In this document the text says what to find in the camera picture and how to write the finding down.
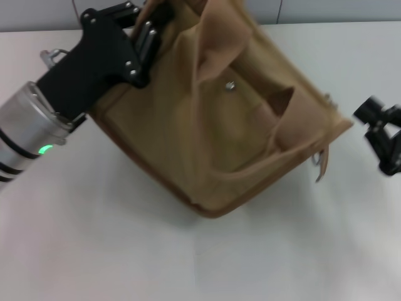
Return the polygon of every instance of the bolt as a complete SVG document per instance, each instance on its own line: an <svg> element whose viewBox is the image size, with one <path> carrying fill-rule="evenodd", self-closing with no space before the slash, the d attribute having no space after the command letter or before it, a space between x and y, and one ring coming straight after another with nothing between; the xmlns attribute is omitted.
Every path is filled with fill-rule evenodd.
<svg viewBox="0 0 401 301"><path fill-rule="evenodd" d="M66 145L66 144L67 144L67 140L65 140L65 139L59 139L59 140L56 142L56 144L57 144L57 145L60 145L60 146Z"/></svg>
<svg viewBox="0 0 401 301"><path fill-rule="evenodd" d="M227 91L234 91L235 89L236 89L236 83L234 83L234 82L226 83Z"/></svg>

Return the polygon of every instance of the white surface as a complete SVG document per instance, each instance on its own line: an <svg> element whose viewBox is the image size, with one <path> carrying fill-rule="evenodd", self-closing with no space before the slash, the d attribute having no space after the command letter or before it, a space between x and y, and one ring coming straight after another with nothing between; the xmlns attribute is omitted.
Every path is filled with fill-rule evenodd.
<svg viewBox="0 0 401 301"><path fill-rule="evenodd" d="M401 23L268 26L350 116L399 102ZM0 34L0 100L78 31ZM326 177L306 163L235 212L197 217L88 121L0 194L2 301L370 301L401 297L400 176L356 124Z"/></svg>
<svg viewBox="0 0 401 301"><path fill-rule="evenodd" d="M283 0L280 14L280 23L400 20L400 0Z"/></svg>
<svg viewBox="0 0 401 301"><path fill-rule="evenodd" d="M76 0L80 13L103 9L123 0ZM142 5L144 0L131 2ZM245 0L246 7L263 24L276 23L280 0ZM71 0L1 0L0 31L78 29Z"/></svg>

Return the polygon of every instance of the black mechanical part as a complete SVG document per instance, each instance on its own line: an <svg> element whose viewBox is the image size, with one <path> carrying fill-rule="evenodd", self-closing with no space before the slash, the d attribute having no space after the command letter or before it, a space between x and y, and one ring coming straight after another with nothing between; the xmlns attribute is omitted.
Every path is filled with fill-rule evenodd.
<svg viewBox="0 0 401 301"><path fill-rule="evenodd" d="M394 106L384 110L383 105L371 97L355 111L354 116L369 125L365 137L380 160L380 170L388 176L401 172L401 131L390 138L385 130L387 124L401 127L401 108Z"/></svg>
<svg viewBox="0 0 401 301"><path fill-rule="evenodd" d="M61 117L82 123L82 115L111 87L148 85L149 70L161 45L160 32L173 14L170 5L163 3L146 22L150 26L142 28L144 39L132 41L122 29L133 26L139 12L131 2L83 12L81 41L37 82Z"/></svg>

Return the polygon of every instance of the canvas bag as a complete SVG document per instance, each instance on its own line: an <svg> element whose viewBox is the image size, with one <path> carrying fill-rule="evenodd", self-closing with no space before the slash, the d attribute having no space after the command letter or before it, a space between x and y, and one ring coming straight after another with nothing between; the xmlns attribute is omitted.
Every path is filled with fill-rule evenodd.
<svg viewBox="0 0 401 301"><path fill-rule="evenodd" d="M242 0L166 0L175 11L144 89L111 89L91 116L141 168L216 218L349 129ZM138 23L163 0L148 0Z"/></svg>

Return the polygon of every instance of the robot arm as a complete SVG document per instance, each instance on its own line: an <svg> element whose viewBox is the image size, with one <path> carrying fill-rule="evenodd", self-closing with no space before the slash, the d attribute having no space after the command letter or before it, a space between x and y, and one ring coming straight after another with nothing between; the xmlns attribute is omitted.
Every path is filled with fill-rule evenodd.
<svg viewBox="0 0 401 301"><path fill-rule="evenodd" d="M50 70L29 82L0 108L0 189L86 120L86 113L111 87L148 85L149 69L161 45L160 32L174 17L161 4L135 41L124 28L135 25L140 8L126 2L81 15L83 36L58 63L59 50L42 52Z"/></svg>

